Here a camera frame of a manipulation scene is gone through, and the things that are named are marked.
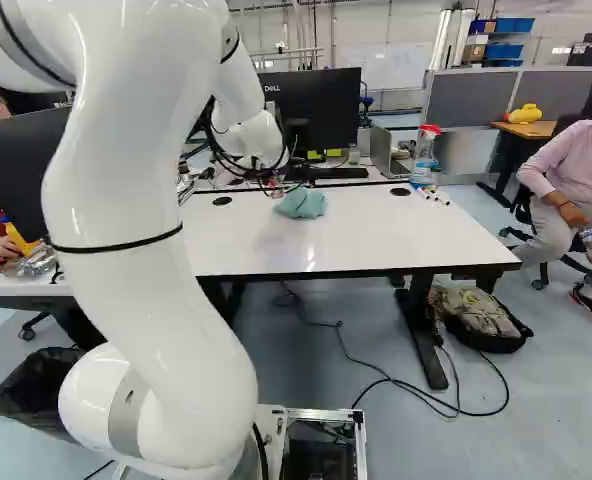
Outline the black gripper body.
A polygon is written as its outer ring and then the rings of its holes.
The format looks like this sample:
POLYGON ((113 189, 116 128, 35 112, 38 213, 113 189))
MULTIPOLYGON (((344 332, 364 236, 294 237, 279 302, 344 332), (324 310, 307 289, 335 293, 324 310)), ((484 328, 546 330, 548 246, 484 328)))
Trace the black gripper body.
POLYGON ((262 192, 284 192, 285 186, 279 180, 277 173, 268 168, 255 168, 253 182, 262 192))

